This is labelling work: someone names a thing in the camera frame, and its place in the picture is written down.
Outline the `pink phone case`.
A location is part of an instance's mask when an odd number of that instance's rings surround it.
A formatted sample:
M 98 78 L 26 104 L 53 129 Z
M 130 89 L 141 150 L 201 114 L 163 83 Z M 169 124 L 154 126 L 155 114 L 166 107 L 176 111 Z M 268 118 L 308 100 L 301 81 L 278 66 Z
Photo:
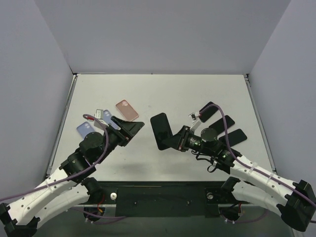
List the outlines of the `pink phone case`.
M 127 121 L 134 121 L 139 118 L 139 114 L 126 100 L 118 102 L 116 109 Z

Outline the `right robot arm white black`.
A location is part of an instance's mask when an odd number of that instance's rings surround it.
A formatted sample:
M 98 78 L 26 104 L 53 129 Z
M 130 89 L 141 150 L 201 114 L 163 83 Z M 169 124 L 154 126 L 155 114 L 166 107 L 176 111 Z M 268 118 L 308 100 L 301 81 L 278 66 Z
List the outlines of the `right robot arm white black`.
M 176 134 L 167 128 L 157 132 L 157 144 L 160 150 L 191 150 L 197 158 L 207 156 L 215 170 L 229 174 L 220 191 L 224 201 L 236 199 L 255 204 L 277 214 L 291 228 L 306 231 L 316 212 L 316 195 L 311 185 L 304 180 L 285 179 L 260 167 L 231 149 L 223 137 L 218 137 L 218 132 L 210 126 L 197 136 L 188 126 Z

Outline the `lilac phone case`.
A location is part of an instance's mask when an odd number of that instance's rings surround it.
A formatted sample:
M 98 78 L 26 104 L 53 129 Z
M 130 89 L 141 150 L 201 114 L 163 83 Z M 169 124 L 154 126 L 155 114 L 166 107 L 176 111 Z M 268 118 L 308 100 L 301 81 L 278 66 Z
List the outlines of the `lilac phone case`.
M 103 121 L 112 127 L 114 127 L 114 122 L 111 120 L 112 114 L 109 110 L 104 110 L 103 112 Z

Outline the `small black phone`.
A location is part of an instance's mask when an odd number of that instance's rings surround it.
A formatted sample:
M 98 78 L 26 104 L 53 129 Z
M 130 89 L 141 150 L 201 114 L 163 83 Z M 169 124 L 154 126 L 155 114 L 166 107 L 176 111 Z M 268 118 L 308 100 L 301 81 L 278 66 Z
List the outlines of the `small black phone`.
M 163 143 L 165 139 L 173 136 L 166 113 L 160 113 L 150 118 L 157 147 L 160 151 L 169 147 Z

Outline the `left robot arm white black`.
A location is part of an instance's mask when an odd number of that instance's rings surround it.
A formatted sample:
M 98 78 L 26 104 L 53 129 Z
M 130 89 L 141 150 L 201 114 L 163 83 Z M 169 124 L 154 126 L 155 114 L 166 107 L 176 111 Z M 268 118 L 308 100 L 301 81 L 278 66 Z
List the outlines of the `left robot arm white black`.
M 15 195 L 16 201 L 1 203 L 0 220 L 9 237 L 32 237 L 49 219 L 85 202 L 101 201 L 103 190 L 91 177 L 117 146 L 126 146 L 145 125 L 141 121 L 111 120 L 119 128 L 105 125 L 96 117 L 84 114 L 86 120 L 98 123 L 103 134 L 91 132 L 79 147 L 39 186 Z

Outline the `large phone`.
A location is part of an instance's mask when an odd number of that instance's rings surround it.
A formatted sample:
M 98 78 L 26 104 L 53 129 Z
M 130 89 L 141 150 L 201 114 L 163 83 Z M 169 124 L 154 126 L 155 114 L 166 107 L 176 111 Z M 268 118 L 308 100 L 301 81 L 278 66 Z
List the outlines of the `large phone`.
M 235 124 L 235 121 L 229 115 L 225 115 L 225 120 L 226 120 L 227 128 L 230 128 Z M 209 126 L 209 128 L 215 129 L 218 133 L 224 132 L 225 127 L 224 127 L 223 118 L 221 118 L 221 119 L 217 120 L 216 122 L 214 122 L 213 124 L 211 124 Z

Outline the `blue phone case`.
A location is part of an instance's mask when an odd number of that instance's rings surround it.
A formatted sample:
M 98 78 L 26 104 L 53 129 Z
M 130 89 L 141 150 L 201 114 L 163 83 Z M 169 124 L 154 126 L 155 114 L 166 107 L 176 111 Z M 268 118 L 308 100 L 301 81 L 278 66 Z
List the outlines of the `blue phone case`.
M 82 139 L 84 139 L 89 133 L 95 132 L 93 126 L 87 121 L 79 125 L 76 130 Z

